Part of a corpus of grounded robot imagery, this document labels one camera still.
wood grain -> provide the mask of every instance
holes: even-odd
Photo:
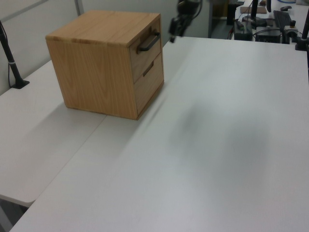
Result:
[[[46,40],[129,47],[159,18],[156,13],[88,11]]]
[[[150,65],[151,62],[162,52],[161,39],[155,43],[155,45],[147,52],[141,52],[138,54],[137,49],[139,45],[147,39],[154,31],[161,31],[160,29],[160,20],[155,21],[146,32],[139,37],[131,46],[131,63],[133,71],[133,82],[135,83],[138,78],[143,74],[146,68]]]
[[[160,20],[160,14],[90,11],[47,35],[65,105],[138,119],[164,83],[162,40],[136,52],[154,30],[161,32]]]
[[[128,48],[47,41],[68,108],[136,119]]]
[[[141,75],[134,84],[138,114],[142,112],[149,99],[163,82],[162,55],[160,53],[154,60],[154,66],[145,76]]]

bottom drawer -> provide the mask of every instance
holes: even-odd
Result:
[[[138,115],[163,81],[162,53],[160,53],[134,84]]]

drawer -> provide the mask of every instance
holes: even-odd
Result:
[[[147,102],[164,81],[162,53],[151,62],[149,67],[138,78],[134,84],[135,99],[138,115],[141,113]]]
[[[130,56],[133,72],[133,82],[135,83],[143,74],[145,69],[153,62],[153,60],[161,53],[161,33],[160,20],[155,21],[131,46]],[[141,47],[155,42],[148,51],[139,51]]]

top drawer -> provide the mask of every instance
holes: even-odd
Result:
[[[135,83],[145,72],[153,60],[161,52],[161,33],[160,20],[155,21],[131,46],[131,65],[133,71],[133,82]],[[149,48],[148,51],[139,51],[140,47]]]

gray floor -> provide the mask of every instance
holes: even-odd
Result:
[[[233,26],[226,25],[226,19],[212,19],[211,38],[227,39],[228,32]]]

